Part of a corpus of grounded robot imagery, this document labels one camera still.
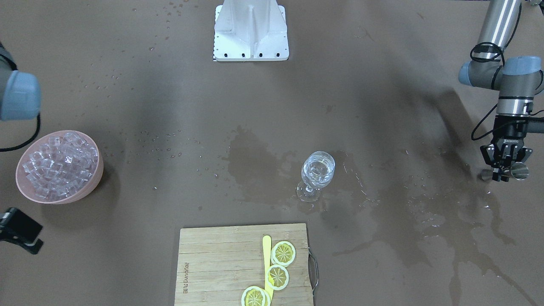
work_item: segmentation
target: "glass of water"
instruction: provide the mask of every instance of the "glass of water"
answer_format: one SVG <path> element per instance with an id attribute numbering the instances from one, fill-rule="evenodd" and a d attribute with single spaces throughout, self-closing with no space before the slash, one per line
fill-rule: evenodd
<path id="1" fill-rule="evenodd" d="M 327 186 L 335 173 L 335 160 L 323 151 L 310 155 L 302 166 L 302 181 L 296 187 L 296 194 L 304 202 L 315 202 L 321 189 Z"/>

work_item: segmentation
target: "white bracket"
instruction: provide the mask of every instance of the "white bracket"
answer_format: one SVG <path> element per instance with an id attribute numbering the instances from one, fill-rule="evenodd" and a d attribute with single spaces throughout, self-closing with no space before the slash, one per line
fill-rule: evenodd
<path id="1" fill-rule="evenodd" d="M 289 58 L 285 8 L 276 0 L 225 0 L 215 9 L 213 59 L 219 62 Z"/>

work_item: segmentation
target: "cutting board handle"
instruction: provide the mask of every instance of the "cutting board handle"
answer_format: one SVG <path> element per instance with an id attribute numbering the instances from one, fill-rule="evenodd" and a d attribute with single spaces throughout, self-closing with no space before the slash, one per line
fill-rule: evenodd
<path id="1" fill-rule="evenodd" d="M 310 280 L 310 285 L 312 286 L 312 295 L 316 296 L 316 288 L 317 288 L 317 285 L 319 284 L 319 267 L 317 265 L 316 258 L 312 254 L 312 250 L 310 250 L 310 248 L 308 248 L 308 270 L 311 271 L 311 269 L 310 269 L 311 266 L 309 266 L 310 265 L 310 259 L 313 262 L 313 269 L 316 272 L 316 281 L 312 283 L 312 280 Z"/>

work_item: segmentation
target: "gray table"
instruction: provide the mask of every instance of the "gray table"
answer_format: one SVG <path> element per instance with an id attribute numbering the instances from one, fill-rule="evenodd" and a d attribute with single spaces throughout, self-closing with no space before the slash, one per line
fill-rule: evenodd
<path id="1" fill-rule="evenodd" d="M 487 2 L 281 1 L 290 59 L 272 63 L 212 61 L 218 4 L 0 4 L 40 135 L 83 131 L 105 163 L 86 198 L 39 205 L 15 185 L 23 151 L 1 154 L 0 209 L 45 241 L 0 244 L 1 305 L 173 305 L 180 228 L 288 222 L 307 223 L 316 305 L 544 304 L 544 138 L 527 181 L 479 181 L 489 138 L 469 135 L 497 92 L 457 81 Z M 522 17 L 506 55 L 544 57 L 544 17 Z M 8 146 L 34 124 L 0 128 Z M 317 150 L 337 171 L 312 206 L 294 187 Z"/>

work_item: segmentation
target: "pink bowl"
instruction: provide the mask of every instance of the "pink bowl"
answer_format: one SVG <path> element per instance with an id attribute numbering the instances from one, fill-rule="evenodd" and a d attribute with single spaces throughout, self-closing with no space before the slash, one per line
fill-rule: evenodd
<path id="1" fill-rule="evenodd" d="M 30 157 L 28 157 L 29 154 L 38 151 L 39 146 L 41 144 L 47 143 L 50 136 L 64 136 L 64 134 L 68 132 L 75 132 L 78 133 L 79 136 L 81 136 L 83 139 L 85 139 L 88 143 L 93 145 L 97 150 L 98 146 L 96 143 L 86 134 L 78 132 L 78 131 L 58 131 L 51 133 L 49 135 L 45 135 L 42 138 L 38 139 L 36 142 L 34 142 L 28 149 L 24 152 L 23 156 L 19 160 L 19 164 L 17 164 L 17 170 L 15 171 L 15 181 L 17 182 L 17 188 L 19 188 L 19 191 L 27 197 L 27 199 L 32 200 L 36 203 L 42 203 L 42 204 L 66 204 L 66 203 L 72 203 L 77 200 L 82 199 L 84 196 L 88 195 L 93 191 L 98 183 L 100 182 L 100 179 L 102 178 L 102 173 L 104 172 L 104 161 L 102 160 L 102 155 L 100 154 L 100 151 L 98 150 L 98 165 L 96 166 L 96 169 L 94 173 L 92 174 L 91 179 L 81 188 L 76 194 L 71 195 L 65 199 L 58 200 L 58 201 L 42 201 L 41 199 L 37 198 L 35 195 L 35 188 L 32 186 L 32 183 L 26 178 L 27 173 L 24 172 L 23 164 L 28 162 L 30 160 Z"/>

